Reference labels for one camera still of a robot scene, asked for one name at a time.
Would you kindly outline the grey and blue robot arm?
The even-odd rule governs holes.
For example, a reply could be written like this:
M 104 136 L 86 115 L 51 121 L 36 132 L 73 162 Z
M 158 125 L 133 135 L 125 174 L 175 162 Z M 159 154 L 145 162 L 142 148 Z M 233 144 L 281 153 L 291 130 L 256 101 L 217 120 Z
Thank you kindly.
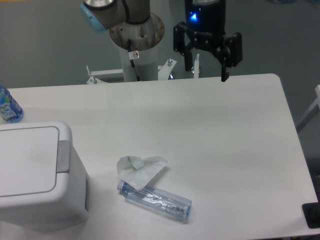
M 185 21 L 173 27 L 173 50 L 193 70 L 193 49 L 211 53 L 221 64 L 221 80 L 228 68 L 243 59 L 242 35 L 225 32 L 226 1 L 186 0 Z M 159 80 L 157 48 L 165 35 L 163 21 L 151 12 L 148 0 L 85 0 L 81 12 L 95 32 L 109 31 L 118 47 L 126 82 Z

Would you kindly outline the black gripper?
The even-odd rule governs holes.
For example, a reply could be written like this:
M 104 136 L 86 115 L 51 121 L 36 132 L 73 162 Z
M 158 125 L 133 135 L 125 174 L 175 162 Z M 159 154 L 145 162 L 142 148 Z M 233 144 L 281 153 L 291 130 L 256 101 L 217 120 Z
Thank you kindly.
M 243 60 L 242 34 L 225 35 L 225 0 L 186 0 L 185 22 L 173 27 L 173 50 L 184 57 L 184 67 L 193 67 L 193 47 L 213 52 L 221 64 L 221 81 L 229 78 L 228 69 Z

